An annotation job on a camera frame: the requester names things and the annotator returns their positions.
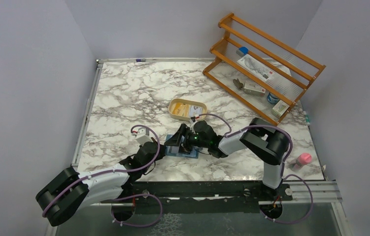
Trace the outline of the yellow orange card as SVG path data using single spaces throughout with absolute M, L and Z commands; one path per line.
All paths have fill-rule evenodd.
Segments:
M 189 105 L 186 103 L 179 103 L 177 102 L 174 105 L 172 110 L 172 114 L 181 117 L 188 117 Z

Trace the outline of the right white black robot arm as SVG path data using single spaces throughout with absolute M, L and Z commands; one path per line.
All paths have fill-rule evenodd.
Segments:
M 286 131 L 261 118 L 254 118 L 248 126 L 224 135 L 217 134 L 205 120 L 195 121 L 191 126 L 183 123 L 164 145 L 177 147 L 183 154 L 190 154 L 194 148 L 206 148 L 215 158 L 249 149 L 264 163 L 260 193 L 266 200 L 279 195 L 284 162 L 293 148 Z

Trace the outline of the blue leather card holder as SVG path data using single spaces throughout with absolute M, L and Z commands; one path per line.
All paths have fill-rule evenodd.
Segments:
M 191 150 L 190 153 L 180 152 L 180 147 L 176 146 L 166 146 L 165 155 L 166 156 L 174 156 L 174 157 L 181 157 L 181 158 L 193 158 L 197 159 L 199 156 L 199 152 L 194 148 Z

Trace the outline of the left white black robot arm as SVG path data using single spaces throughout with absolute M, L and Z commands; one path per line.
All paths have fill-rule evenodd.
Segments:
M 35 199 L 52 226 L 63 224 L 77 210 L 104 200 L 125 202 L 132 193 L 132 184 L 147 172 L 152 160 L 162 159 L 165 152 L 165 145 L 146 142 L 135 154 L 109 168 L 93 172 L 65 168 Z

